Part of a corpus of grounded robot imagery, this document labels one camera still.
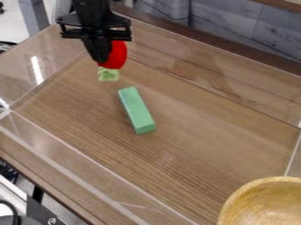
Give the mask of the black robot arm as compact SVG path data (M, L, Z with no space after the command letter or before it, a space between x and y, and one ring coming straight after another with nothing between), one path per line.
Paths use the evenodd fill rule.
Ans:
M110 0L73 0L75 13L57 18L62 37L79 39L97 62L106 62L116 40L132 41L132 21L112 11Z

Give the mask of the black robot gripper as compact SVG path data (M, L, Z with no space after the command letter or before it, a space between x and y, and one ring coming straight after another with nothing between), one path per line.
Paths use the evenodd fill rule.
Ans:
M106 62L112 52L112 40L132 41L132 21L112 13L99 28L83 26L77 14L69 14L57 19L62 28L62 37L82 39L83 45L97 62ZM95 38L102 37L101 53Z

